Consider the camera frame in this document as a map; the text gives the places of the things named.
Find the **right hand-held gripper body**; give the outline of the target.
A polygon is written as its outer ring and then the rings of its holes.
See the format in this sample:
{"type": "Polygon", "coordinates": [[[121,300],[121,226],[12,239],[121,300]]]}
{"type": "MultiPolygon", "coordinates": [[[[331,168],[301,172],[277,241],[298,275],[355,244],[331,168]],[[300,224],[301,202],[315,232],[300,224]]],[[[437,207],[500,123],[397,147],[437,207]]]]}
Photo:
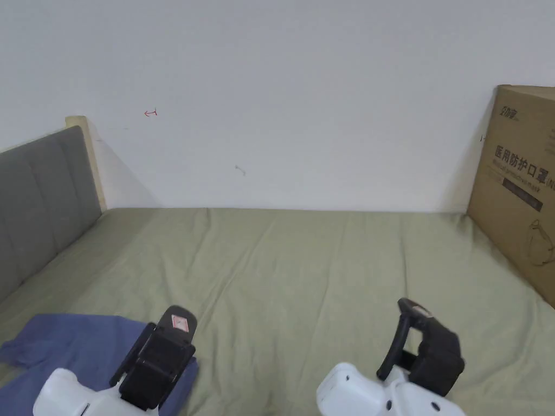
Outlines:
{"type": "Polygon", "coordinates": [[[439,321],[411,326],[404,350],[412,354],[410,370],[394,366],[385,381],[369,379],[342,362],[317,388],[322,415],[464,415],[447,398],[465,366],[456,333],[439,321]]]}

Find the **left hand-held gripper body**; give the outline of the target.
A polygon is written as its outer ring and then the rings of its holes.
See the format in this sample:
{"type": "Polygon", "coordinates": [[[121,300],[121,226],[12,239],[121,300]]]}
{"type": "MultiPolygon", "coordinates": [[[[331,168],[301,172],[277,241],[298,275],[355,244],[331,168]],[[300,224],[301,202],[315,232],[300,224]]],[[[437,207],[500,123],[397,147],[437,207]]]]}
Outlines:
{"type": "Polygon", "coordinates": [[[194,353],[193,344],[172,341],[156,326],[115,387],[94,391],[58,368],[40,390],[33,415],[159,415],[194,353]]]}

